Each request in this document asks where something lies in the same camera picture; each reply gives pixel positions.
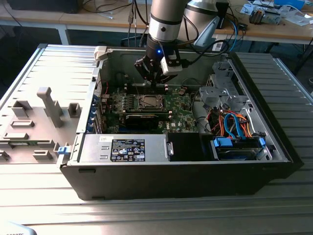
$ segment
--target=warning label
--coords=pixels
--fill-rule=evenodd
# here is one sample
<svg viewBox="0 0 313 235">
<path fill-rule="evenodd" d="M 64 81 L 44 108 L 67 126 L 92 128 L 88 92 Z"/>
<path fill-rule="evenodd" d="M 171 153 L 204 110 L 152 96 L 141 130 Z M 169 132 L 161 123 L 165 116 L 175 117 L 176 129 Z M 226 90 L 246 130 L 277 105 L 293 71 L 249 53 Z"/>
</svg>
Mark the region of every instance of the warning label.
<svg viewBox="0 0 313 235">
<path fill-rule="evenodd" d="M 144 162 L 145 140 L 112 140 L 112 162 Z"/>
</svg>

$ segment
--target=workbench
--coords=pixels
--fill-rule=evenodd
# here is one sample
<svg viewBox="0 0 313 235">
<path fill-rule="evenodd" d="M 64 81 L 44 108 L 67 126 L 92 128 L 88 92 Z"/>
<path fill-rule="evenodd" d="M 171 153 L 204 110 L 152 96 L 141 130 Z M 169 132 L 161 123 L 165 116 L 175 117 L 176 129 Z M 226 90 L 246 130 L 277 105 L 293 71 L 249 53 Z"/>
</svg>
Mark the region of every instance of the workbench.
<svg viewBox="0 0 313 235">
<path fill-rule="evenodd" d="M 21 97 L 20 93 L 33 95 L 32 102 L 36 102 L 32 82 L 56 90 L 53 77 L 62 77 L 69 85 L 62 86 L 64 95 L 56 97 L 61 106 L 71 102 L 68 95 L 83 105 L 84 95 L 76 94 L 86 91 L 75 90 L 74 83 L 91 80 L 94 49 L 38 48 L 1 99 L 1 111 L 9 110 L 5 103 Z M 0 122 L 8 118 L 1 115 Z M 305 163 L 300 170 L 251 196 L 83 201 L 56 164 L 0 164 L 0 214 L 2 219 L 35 229 L 37 235 L 312 234 L 313 147 L 305 143 L 299 147 Z"/>
<path fill-rule="evenodd" d="M 118 6 L 127 4 L 125 0 L 118 1 L 116 4 L 108 6 L 106 9 L 113 9 Z M 240 12 L 242 6 L 247 3 L 245 0 L 231 0 L 231 7 L 234 14 L 239 18 L 240 22 L 248 25 L 248 29 L 244 36 L 244 40 L 262 41 L 274 43 L 293 43 L 293 44 L 308 44 L 313 37 L 313 30 L 310 24 L 306 26 L 298 26 L 283 19 L 279 25 L 254 25 L 250 24 L 248 15 L 243 15 Z M 96 5 L 103 4 L 103 0 L 96 0 Z M 16 11 L 12 10 L 9 4 L 5 4 L 8 11 L 16 18 L 16 20 L 25 27 L 42 27 L 57 29 L 63 45 L 70 45 L 68 30 L 91 30 L 91 31 L 110 31 L 110 32 L 127 32 L 128 31 L 128 15 L 130 6 L 120 8 L 113 11 L 113 19 L 108 19 L 96 13 L 87 12 L 84 9 L 78 14 L 66 14 L 60 12 L 40 12 L 40 11 Z M 140 12 L 145 16 L 145 5 L 138 5 Z M 86 5 L 87 9 L 94 11 L 94 3 L 90 2 Z M 6 12 L 3 5 L 0 4 L 0 25 L 18 24 Z M 143 33 L 145 24 L 138 17 L 137 33 Z M 217 40 L 230 38 L 233 34 L 233 29 L 229 22 L 225 22 L 223 29 L 217 29 L 214 38 Z M 193 32 L 190 32 L 190 38 L 193 37 Z"/>
</svg>

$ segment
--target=blue cable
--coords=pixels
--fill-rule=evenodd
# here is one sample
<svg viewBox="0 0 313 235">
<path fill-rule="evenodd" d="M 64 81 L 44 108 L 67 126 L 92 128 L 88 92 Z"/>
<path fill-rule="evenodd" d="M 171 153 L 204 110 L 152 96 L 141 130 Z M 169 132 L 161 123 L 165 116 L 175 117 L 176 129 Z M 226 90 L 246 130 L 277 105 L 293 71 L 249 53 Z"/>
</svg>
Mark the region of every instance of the blue cable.
<svg viewBox="0 0 313 235">
<path fill-rule="evenodd" d="M 228 129 L 228 126 L 227 126 L 227 120 L 230 116 L 233 116 L 234 117 L 234 120 L 235 120 L 235 123 L 236 123 L 236 129 L 237 129 L 237 133 L 238 133 L 238 136 L 243 138 L 244 140 L 246 139 L 246 137 L 244 136 L 243 132 L 241 131 L 240 129 L 240 125 L 239 125 L 239 120 L 238 118 L 236 117 L 236 115 L 234 114 L 227 114 L 225 116 L 225 119 L 224 119 L 224 127 L 225 127 L 225 131 L 233 138 L 235 139 L 235 135 L 233 133 L 231 133 Z"/>
<path fill-rule="evenodd" d="M 231 51 L 231 50 L 234 49 L 234 46 L 236 45 L 238 31 L 237 31 L 237 27 L 236 27 L 235 23 L 233 21 L 231 21 L 231 20 L 229 20 L 229 21 L 233 24 L 234 29 L 235 29 L 235 40 L 234 40 L 233 46 L 229 50 L 229 51 Z"/>
</svg>

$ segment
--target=blue drive bracket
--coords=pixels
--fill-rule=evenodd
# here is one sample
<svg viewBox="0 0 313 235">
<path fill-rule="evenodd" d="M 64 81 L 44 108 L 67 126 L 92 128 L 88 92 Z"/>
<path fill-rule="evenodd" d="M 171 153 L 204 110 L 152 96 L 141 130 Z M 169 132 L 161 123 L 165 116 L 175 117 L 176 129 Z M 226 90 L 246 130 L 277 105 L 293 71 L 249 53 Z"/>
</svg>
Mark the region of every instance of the blue drive bracket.
<svg viewBox="0 0 313 235">
<path fill-rule="evenodd" d="M 215 138 L 213 140 L 215 147 L 232 147 L 233 143 L 228 138 Z"/>
</svg>

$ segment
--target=wooden table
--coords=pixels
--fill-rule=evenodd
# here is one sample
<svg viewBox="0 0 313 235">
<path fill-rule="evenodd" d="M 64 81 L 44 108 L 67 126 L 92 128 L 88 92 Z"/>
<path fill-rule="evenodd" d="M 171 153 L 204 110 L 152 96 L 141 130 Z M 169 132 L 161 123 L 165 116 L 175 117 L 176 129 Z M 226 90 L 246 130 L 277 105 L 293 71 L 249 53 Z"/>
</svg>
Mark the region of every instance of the wooden table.
<svg viewBox="0 0 313 235">
<path fill-rule="evenodd" d="M 103 10 L 113 9 L 118 6 L 127 4 L 126 0 L 118 1 L 114 5 L 103 7 Z M 308 44 L 313 37 L 313 26 L 298 26 L 283 19 L 279 25 L 254 25 L 250 24 L 248 15 L 238 13 L 241 6 L 247 3 L 245 0 L 231 0 L 231 8 L 234 14 L 239 18 L 240 22 L 248 25 L 245 40 L 278 42 L 278 43 L 295 43 Z M 103 0 L 96 0 L 96 5 L 103 4 Z M 113 19 L 108 19 L 96 13 L 80 10 L 78 14 L 66 14 L 60 12 L 42 12 L 42 11 L 16 11 L 12 10 L 9 4 L 5 5 L 8 11 L 16 18 L 22 26 L 29 27 L 45 27 L 55 28 L 59 31 L 62 44 L 69 45 L 70 40 L 67 33 L 69 29 L 76 30 L 92 30 L 92 31 L 111 31 L 111 32 L 127 32 L 128 31 L 128 15 L 130 6 L 120 8 L 113 11 Z M 145 6 L 138 5 L 139 10 L 145 18 Z M 86 5 L 86 8 L 94 11 L 94 3 L 91 1 Z M 13 18 L 6 12 L 3 5 L 0 4 L 0 24 L 2 25 L 18 25 Z M 145 24 L 137 17 L 137 32 L 142 33 L 145 29 Z M 233 29 L 229 22 L 225 22 L 223 29 L 217 29 L 213 35 L 216 39 L 229 38 L 233 33 Z"/>
</svg>

